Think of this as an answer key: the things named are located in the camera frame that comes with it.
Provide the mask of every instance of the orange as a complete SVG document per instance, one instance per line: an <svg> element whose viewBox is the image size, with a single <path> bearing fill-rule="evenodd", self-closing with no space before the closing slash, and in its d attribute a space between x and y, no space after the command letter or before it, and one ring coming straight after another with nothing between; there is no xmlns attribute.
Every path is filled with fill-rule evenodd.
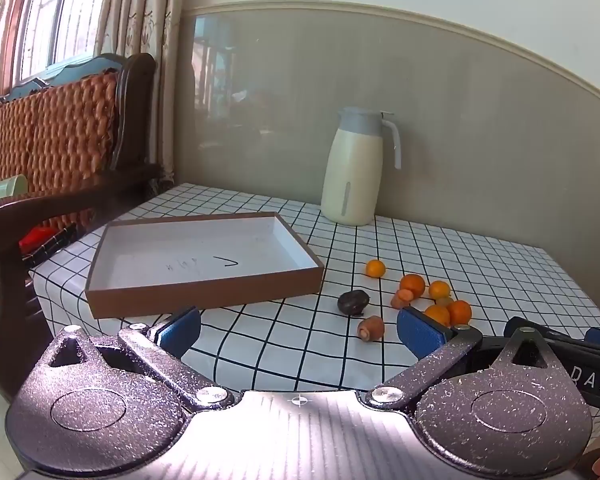
<svg viewBox="0 0 600 480"><path fill-rule="evenodd" d="M436 320L440 325L451 326L451 316L446 307L433 304L424 311L425 316Z"/></svg>
<svg viewBox="0 0 600 480"><path fill-rule="evenodd" d="M471 305L466 301L458 300L446 306L451 317L451 326L466 325L471 319Z"/></svg>
<svg viewBox="0 0 600 480"><path fill-rule="evenodd" d="M414 298L419 298L424 294L424 289L426 285L422 276L417 274L407 274L400 280L400 288L406 288L413 292Z"/></svg>
<svg viewBox="0 0 600 480"><path fill-rule="evenodd" d="M453 302L454 302L454 300L452 298L445 296L444 298L438 298L436 300L436 305L449 306Z"/></svg>
<svg viewBox="0 0 600 480"><path fill-rule="evenodd" d="M448 283L436 280L429 285L429 297L432 300L446 298L449 294L451 294L451 287L449 287Z"/></svg>
<svg viewBox="0 0 600 480"><path fill-rule="evenodd" d="M365 274L370 278L382 278L385 272L386 267L380 260L369 260L366 263Z"/></svg>

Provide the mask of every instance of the table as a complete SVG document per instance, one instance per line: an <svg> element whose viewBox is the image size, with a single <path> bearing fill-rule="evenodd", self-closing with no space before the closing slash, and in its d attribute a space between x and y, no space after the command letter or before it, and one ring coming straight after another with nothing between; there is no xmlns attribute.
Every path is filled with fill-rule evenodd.
<svg viewBox="0 0 600 480"><path fill-rule="evenodd" d="M380 216L367 226L343 226L322 216L317 205L193 184L174 187L120 219L254 211L279 213L325 263L326 273L320 294L202 313L200 338L182 361L229 389L368 390L414 364L416 357L397 337L397 311L388 306L408 272L427 283L450 283L453 297L471 304L470 324L484 335L502 335L513 316L574 338L600 327L600 310L544 250L496 238ZM84 287L103 230L32 272L54 334L78 324L90 335L116 335L131 323L151 326L165 317L93 319ZM363 274L372 258L387 266L379 280ZM371 298L365 317L384 319L381 342L360 341L358 320L338 311L337 298L352 288ZM420 298L412 305L424 310L431 303ZM592 408L592 414L595 438L600 410Z"/></svg>

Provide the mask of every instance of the brown box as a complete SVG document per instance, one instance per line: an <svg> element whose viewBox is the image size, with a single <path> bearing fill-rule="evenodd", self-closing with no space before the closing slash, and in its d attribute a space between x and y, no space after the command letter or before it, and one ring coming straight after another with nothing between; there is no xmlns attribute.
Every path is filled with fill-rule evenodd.
<svg viewBox="0 0 600 480"><path fill-rule="evenodd" d="M110 223L85 288L95 319L315 294L324 265L277 213Z"/></svg>

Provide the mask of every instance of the jug lid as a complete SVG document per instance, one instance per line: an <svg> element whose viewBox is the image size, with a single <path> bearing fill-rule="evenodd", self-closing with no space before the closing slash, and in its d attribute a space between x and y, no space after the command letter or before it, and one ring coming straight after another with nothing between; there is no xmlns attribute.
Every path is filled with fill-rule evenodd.
<svg viewBox="0 0 600 480"><path fill-rule="evenodd" d="M357 106L347 106L340 111L339 129L371 136L382 135L382 113Z"/></svg>

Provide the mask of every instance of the jug handle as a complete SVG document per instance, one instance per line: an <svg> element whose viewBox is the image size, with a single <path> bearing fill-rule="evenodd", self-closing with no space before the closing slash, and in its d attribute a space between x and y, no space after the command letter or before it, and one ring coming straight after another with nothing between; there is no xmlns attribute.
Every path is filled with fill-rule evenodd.
<svg viewBox="0 0 600 480"><path fill-rule="evenodd" d="M394 157L395 157L395 169L402 169L402 147L400 145L400 132L398 131L398 126L396 126L391 121L387 121L386 119L382 119L382 125L386 126L391 130L391 134L394 137Z"/></svg>

